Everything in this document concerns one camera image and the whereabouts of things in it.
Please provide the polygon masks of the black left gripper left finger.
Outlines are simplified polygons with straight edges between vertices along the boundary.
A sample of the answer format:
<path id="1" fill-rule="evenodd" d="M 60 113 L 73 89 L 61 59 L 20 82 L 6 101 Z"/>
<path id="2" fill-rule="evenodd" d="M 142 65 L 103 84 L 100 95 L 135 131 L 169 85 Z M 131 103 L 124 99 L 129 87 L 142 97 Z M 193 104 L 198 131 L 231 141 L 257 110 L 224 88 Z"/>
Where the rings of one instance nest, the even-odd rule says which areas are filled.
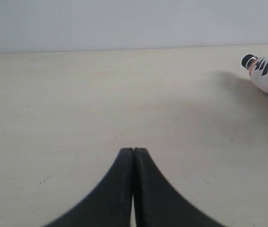
<path id="1" fill-rule="evenodd" d="M 122 148 L 98 185 L 48 227 L 128 227 L 132 207 L 134 150 Z"/>

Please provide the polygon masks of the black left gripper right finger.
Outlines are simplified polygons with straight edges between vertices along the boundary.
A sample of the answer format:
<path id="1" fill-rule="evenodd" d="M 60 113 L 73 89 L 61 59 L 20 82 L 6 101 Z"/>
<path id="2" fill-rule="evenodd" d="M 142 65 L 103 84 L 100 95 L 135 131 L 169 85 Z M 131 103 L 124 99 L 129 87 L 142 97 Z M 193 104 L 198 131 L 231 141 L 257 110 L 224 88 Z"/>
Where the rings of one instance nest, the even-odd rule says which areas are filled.
<path id="1" fill-rule="evenodd" d="M 145 148 L 134 149 L 134 211 L 138 227 L 221 227 L 183 198 Z"/>

